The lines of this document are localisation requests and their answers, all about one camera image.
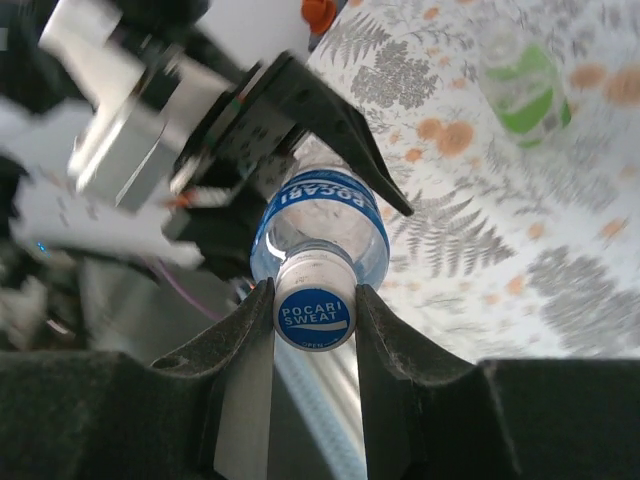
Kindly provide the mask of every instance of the orange flower pattern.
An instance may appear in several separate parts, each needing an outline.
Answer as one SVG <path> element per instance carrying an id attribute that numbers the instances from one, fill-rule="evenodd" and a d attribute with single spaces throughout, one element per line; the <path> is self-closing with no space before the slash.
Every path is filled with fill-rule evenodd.
<path id="1" fill-rule="evenodd" d="M 405 218 L 380 205 L 391 249 L 385 301 L 470 360 L 617 355 L 640 305 L 634 2 L 555 2 L 553 11 L 545 2 L 510 13 L 535 38 L 554 28 L 572 118 L 549 145 L 519 148 L 483 96 L 467 22 L 491 21 L 486 2 L 387 2 L 381 13 L 364 1 L 342 12 L 311 59 L 365 115 L 415 208 Z M 622 353 L 632 352 L 640 340 Z"/>

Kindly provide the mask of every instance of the bottle cap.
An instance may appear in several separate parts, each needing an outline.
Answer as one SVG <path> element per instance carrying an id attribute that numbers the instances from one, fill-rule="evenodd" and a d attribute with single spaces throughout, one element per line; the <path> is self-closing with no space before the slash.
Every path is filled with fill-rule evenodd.
<path id="1" fill-rule="evenodd" d="M 335 253 L 293 255 L 276 278 L 276 331 L 300 350 L 325 352 L 342 345 L 356 328 L 356 284 L 351 265 Z"/>

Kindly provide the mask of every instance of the cable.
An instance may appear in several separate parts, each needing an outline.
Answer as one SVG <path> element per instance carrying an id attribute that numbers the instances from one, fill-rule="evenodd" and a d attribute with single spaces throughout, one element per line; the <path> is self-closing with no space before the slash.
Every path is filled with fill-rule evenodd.
<path id="1" fill-rule="evenodd" d="M 219 322 L 220 320 L 222 320 L 222 318 L 223 318 L 222 315 L 220 315 L 218 313 L 215 313 L 215 312 L 212 312 L 207 307 L 205 307 L 200 302 L 198 302 L 198 300 L 193 298 L 178 283 L 176 278 L 171 274 L 171 272 L 169 272 L 169 269 L 167 269 L 167 267 L 164 265 L 164 263 L 162 263 L 160 260 L 158 260 L 155 263 L 155 265 L 149 264 L 149 263 L 147 263 L 147 264 L 149 265 L 149 269 L 151 269 L 152 271 L 155 271 L 158 274 L 158 276 L 164 278 L 167 281 L 167 283 L 173 287 L 173 289 L 176 291 L 176 293 L 178 293 L 178 295 L 180 295 L 189 305 L 191 305 L 193 308 L 198 310 L 200 313 L 202 313 L 209 320 L 214 321 L 214 322 Z"/>

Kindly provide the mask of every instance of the pocari sweat bottle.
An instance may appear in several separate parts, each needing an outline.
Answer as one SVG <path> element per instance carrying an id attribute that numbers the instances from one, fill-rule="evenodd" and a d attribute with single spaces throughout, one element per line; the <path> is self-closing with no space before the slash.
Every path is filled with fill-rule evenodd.
<path id="1" fill-rule="evenodd" d="M 329 159 L 303 167 L 282 186 L 251 252 L 254 279 L 275 279 L 276 331 L 314 352 L 353 334 L 356 284 L 377 289 L 388 266 L 389 239 L 375 197 Z"/>

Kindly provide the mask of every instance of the tablecloth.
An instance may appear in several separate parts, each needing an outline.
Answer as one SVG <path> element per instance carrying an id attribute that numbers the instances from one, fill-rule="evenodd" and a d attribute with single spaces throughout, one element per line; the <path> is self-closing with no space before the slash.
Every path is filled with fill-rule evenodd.
<path id="1" fill-rule="evenodd" d="M 480 91 L 475 32 L 498 16 L 562 72 L 573 119 L 553 147 L 516 147 Z M 397 315 L 471 361 L 640 353 L 639 38 L 634 0 L 349 2 L 309 67 L 415 206 L 380 205 Z"/>

